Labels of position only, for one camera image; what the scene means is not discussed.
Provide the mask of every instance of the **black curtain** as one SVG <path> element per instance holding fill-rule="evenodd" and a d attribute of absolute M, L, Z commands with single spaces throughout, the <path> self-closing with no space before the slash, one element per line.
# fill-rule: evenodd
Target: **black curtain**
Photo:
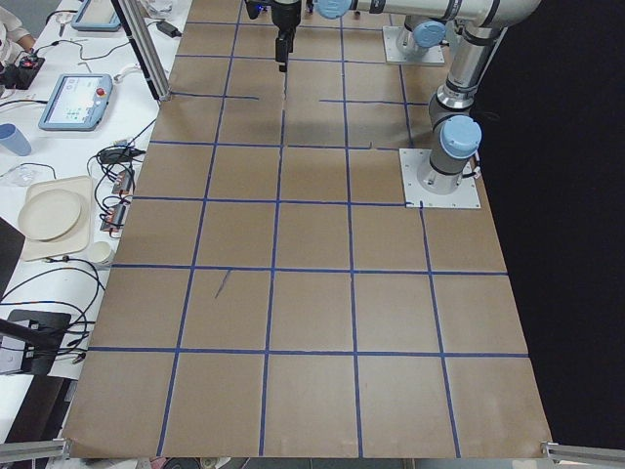
<path fill-rule="evenodd" d="M 544 0 L 510 28 L 475 109 L 521 323 L 563 445 L 625 448 L 624 25 L 621 0 Z"/>

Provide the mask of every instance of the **beige tray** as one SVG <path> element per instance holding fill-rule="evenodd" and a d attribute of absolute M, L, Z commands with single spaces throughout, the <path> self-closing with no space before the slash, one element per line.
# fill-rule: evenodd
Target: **beige tray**
<path fill-rule="evenodd" d="M 89 245 L 92 227 L 93 187 L 93 180 L 89 176 L 77 176 L 33 184 L 28 188 L 25 202 L 42 192 L 63 189 L 80 196 L 81 210 L 76 224 L 62 236 L 48 241 L 36 241 L 27 238 L 21 252 L 21 258 L 24 261 L 70 254 L 82 251 Z"/>

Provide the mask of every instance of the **blue cup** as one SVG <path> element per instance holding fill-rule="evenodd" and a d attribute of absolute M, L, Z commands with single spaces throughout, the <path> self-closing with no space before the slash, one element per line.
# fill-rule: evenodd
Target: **blue cup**
<path fill-rule="evenodd" d="M 30 143 L 13 124 L 0 124 L 0 145 L 18 156 L 27 156 L 31 151 Z"/>

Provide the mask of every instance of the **white cup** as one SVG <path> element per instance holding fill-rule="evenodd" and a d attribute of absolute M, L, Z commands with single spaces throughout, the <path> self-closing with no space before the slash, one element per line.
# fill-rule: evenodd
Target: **white cup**
<path fill-rule="evenodd" d="M 94 242 L 87 251 L 89 262 L 96 267 L 108 267 L 113 263 L 115 251 L 105 241 Z"/>

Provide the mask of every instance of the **table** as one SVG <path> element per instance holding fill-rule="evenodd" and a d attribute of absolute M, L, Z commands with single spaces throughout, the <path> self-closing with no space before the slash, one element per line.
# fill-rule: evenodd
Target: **table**
<path fill-rule="evenodd" d="M 184 30 L 188 14 L 190 0 L 178 0 L 172 12 L 170 23 L 180 31 Z M 59 10 L 76 10 L 80 6 L 77 0 L 62 0 Z M 172 39 L 158 32 L 154 26 L 149 28 L 158 55 L 166 70 L 171 70 L 179 39 Z M 36 48 L 46 46 L 59 39 L 59 25 L 51 19 L 37 39 Z M 80 32 L 70 26 L 65 28 L 62 39 L 84 40 L 86 58 L 96 57 L 107 53 L 111 48 L 126 42 L 123 29 L 115 33 Z M 89 70 L 84 64 L 80 64 L 78 47 L 61 43 L 57 47 L 46 48 L 41 51 L 41 57 L 46 62 L 35 78 L 29 90 L 16 91 L 8 100 L 14 99 L 39 99 L 48 100 L 50 94 L 62 73 L 87 73 Z M 89 67 L 94 73 L 108 73 L 111 76 L 117 74 L 124 66 L 134 64 L 137 59 L 130 46 L 122 47 L 109 57 L 89 62 Z M 123 78 L 120 84 L 115 85 L 111 101 L 104 115 L 104 119 L 93 132 L 46 132 L 37 128 L 37 123 L 43 107 L 40 105 L 16 105 L 14 107 L 1 107 L 0 119 L 3 122 L 16 124 L 26 135 L 32 146 L 32 154 L 27 157 L 14 156 L 4 148 L 0 148 L 0 174 L 5 173 L 12 167 L 22 162 L 36 162 L 52 165 L 59 178 L 82 176 L 87 174 L 86 163 L 90 156 L 99 149 L 110 146 L 112 142 L 132 137 L 138 134 L 158 113 L 158 104 L 151 97 L 143 75 L 139 72 L 130 73 Z M 151 133 L 149 128 L 137 141 L 136 146 L 146 148 Z M 36 175 L 34 182 L 52 179 L 51 172 L 47 168 L 35 167 Z M 95 177 L 98 175 L 95 165 Z M 23 205 L 27 188 L 10 184 L 9 181 L 0 180 L 0 216 L 9 223 L 15 225 Z M 110 185 L 104 184 L 102 194 L 109 190 Z M 107 234 L 99 231 L 100 220 L 93 217 L 94 236 L 93 241 L 105 240 L 116 248 L 117 241 L 112 240 Z M 77 253 L 76 257 L 85 258 L 84 253 Z M 39 261 L 22 262 L 18 264 L 9 288 L 24 279 L 47 271 L 52 266 Z M 104 284 L 107 282 L 108 271 L 101 271 Z M 38 299 L 55 299 L 68 301 L 77 305 L 86 305 L 93 295 L 93 281 L 76 272 L 61 272 L 45 277 L 45 281 L 36 281 L 28 288 L 18 290 L 11 296 L 14 302 L 32 301 Z M 102 295 L 88 314 L 89 320 L 94 320 L 98 315 Z M 0 306 L 0 317 L 5 318 L 13 307 Z M 66 312 L 63 307 L 46 305 L 46 311 Z M 69 361 L 56 361 L 51 375 L 64 376 L 77 379 L 82 369 L 82 363 L 71 364 Z M 28 376 L 3 376 L 0 377 L 0 442 L 4 441 L 11 427 L 15 414 L 29 385 Z"/>
<path fill-rule="evenodd" d="M 267 15 L 194 2 L 63 432 L 74 455 L 540 453 L 483 186 L 481 210 L 404 207 L 397 149 L 428 145 L 445 71 L 384 64 L 392 21 L 306 16 L 285 77 Z"/>

